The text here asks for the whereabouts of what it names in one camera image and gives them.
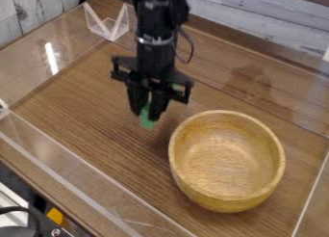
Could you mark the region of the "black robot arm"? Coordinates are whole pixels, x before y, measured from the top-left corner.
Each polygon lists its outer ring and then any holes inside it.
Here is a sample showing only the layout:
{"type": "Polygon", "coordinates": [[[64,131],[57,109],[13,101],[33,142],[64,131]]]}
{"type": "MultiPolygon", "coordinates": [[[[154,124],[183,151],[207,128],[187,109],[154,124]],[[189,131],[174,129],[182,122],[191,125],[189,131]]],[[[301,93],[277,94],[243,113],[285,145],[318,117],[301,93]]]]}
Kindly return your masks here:
{"type": "Polygon", "coordinates": [[[131,0],[135,14],[135,56],[111,58],[110,77],[125,83],[130,111],[157,121],[170,100],[189,103],[194,81],[174,65],[177,37],[193,41],[181,28],[186,0],[131,0]]]}

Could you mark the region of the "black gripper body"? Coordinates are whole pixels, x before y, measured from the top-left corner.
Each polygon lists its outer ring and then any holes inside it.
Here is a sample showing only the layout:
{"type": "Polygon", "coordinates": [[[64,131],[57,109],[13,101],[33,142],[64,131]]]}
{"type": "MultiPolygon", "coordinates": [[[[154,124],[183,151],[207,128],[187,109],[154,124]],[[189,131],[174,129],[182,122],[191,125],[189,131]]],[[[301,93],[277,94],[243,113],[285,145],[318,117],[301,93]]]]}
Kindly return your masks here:
{"type": "Polygon", "coordinates": [[[110,77],[123,82],[126,88],[127,80],[138,81],[147,89],[147,101],[151,98],[151,91],[162,90],[170,94],[170,100],[186,104],[194,82],[174,66],[175,39],[171,39],[165,44],[138,42],[135,48],[134,57],[115,56],[111,58],[113,69],[110,77]],[[174,84],[185,87],[182,93],[171,88],[174,84]]]}

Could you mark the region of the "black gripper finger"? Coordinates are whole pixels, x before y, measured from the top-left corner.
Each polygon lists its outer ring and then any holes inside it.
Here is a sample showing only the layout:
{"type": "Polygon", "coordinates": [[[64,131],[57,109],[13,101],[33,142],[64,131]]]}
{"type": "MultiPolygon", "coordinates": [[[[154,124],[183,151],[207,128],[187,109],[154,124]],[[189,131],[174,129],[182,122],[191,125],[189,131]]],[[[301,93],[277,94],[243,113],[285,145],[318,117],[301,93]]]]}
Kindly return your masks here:
{"type": "Polygon", "coordinates": [[[138,81],[127,80],[127,102],[131,112],[138,116],[147,102],[149,92],[138,81]]]}
{"type": "Polygon", "coordinates": [[[147,118],[150,121],[157,121],[161,117],[162,112],[166,109],[170,100],[170,94],[162,90],[151,91],[151,98],[149,103],[149,114],[147,118]]]}

